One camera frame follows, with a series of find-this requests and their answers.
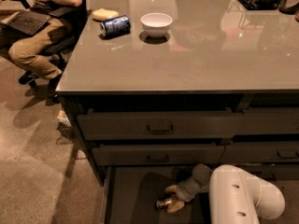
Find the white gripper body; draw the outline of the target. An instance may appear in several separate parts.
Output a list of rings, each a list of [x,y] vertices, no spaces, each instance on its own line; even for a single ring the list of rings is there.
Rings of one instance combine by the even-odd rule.
[[[176,194],[183,202],[190,202],[199,193],[209,192],[209,181],[212,170],[204,165],[197,164],[192,169],[181,170],[178,173]]]

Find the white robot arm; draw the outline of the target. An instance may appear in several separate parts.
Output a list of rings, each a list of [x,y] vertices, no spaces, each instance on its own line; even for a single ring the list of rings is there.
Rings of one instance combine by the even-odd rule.
[[[285,198],[274,184],[233,165],[212,171],[197,164],[192,175],[164,190],[175,198],[166,207],[175,213],[199,193],[208,193],[211,224],[260,224],[259,218],[276,219],[285,209]]]

